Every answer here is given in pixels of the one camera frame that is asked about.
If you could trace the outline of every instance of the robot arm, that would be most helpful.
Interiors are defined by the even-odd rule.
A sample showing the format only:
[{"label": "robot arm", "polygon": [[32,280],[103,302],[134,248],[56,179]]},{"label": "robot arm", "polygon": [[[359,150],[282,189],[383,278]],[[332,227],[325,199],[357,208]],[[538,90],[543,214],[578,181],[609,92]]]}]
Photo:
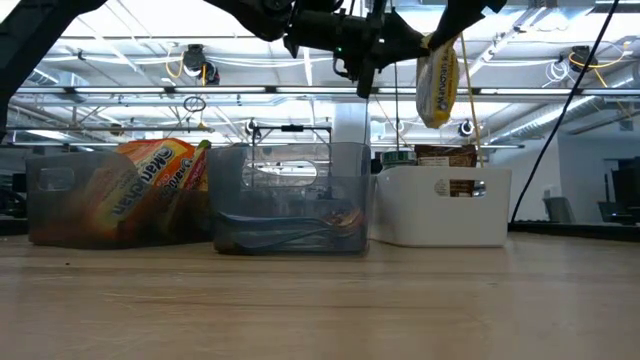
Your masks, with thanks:
[{"label": "robot arm", "polygon": [[[484,16],[488,6],[499,11],[506,0],[449,0],[429,48],[422,34],[392,11],[387,0],[372,0],[366,17],[341,9],[350,0],[204,0],[233,15],[260,39],[284,36],[296,57],[306,46],[331,51],[344,62],[336,74],[358,82],[358,95],[367,98],[376,70],[401,60],[428,56],[447,40]],[[0,24],[0,140],[5,135],[9,100],[47,51],[77,16],[98,9],[106,0],[20,0]]]}]

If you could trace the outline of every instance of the yellow snack package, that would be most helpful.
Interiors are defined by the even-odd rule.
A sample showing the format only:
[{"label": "yellow snack package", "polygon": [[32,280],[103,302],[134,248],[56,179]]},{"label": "yellow snack package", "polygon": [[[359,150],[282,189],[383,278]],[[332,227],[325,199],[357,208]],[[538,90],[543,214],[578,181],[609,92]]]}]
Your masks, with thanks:
[{"label": "yellow snack package", "polygon": [[[422,40],[427,47],[430,35]],[[458,57],[453,49],[457,37],[439,47],[416,66],[416,109],[425,126],[438,129],[449,121],[456,102],[460,77]]]}]

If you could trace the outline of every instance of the transparent storage container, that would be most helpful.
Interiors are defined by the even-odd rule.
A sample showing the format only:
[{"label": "transparent storage container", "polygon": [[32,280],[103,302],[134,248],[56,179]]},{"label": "transparent storage container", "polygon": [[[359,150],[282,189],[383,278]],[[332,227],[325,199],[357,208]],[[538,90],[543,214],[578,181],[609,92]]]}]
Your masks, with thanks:
[{"label": "transparent storage container", "polygon": [[209,150],[220,253],[361,254],[371,153],[355,143]]},{"label": "transparent storage container", "polygon": [[208,241],[206,192],[145,183],[111,152],[27,159],[29,240],[115,249]]}]

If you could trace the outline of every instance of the table surface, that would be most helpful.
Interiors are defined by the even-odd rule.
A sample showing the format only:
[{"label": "table surface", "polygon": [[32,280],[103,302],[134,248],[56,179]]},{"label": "table surface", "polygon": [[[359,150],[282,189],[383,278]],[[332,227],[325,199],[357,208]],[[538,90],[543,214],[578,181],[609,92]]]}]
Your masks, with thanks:
[{"label": "table surface", "polygon": [[0,238],[2,359],[638,359],[640,246],[514,235],[365,258]]}]

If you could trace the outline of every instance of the spotlight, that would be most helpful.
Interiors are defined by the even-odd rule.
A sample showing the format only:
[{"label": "spotlight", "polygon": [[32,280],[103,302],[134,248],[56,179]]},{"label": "spotlight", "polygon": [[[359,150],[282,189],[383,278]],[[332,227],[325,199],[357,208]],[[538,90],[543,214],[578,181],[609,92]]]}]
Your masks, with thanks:
[{"label": "spotlight", "polygon": [[183,63],[187,75],[198,80],[201,80],[204,76],[206,85],[220,84],[218,67],[214,63],[207,61],[204,55],[204,45],[189,45],[187,51],[184,52]]},{"label": "spotlight", "polygon": [[[589,53],[591,53],[591,48],[588,45],[585,46],[574,46],[571,48],[571,54],[569,54],[569,67],[571,70],[579,73],[582,71],[584,64],[587,62],[589,58]],[[587,67],[587,71],[593,70],[592,66],[598,65],[598,59],[594,56],[591,59],[591,64]]]},{"label": "spotlight", "polygon": [[256,130],[256,123],[253,122],[253,118],[251,118],[251,120],[247,121],[244,124],[244,133],[247,134],[248,136],[253,136],[253,132],[255,131],[256,135],[256,139],[262,139],[262,133],[260,132],[260,129]]},{"label": "spotlight", "polygon": [[471,121],[466,120],[458,127],[458,135],[462,137],[469,137],[473,134],[473,124]]}]

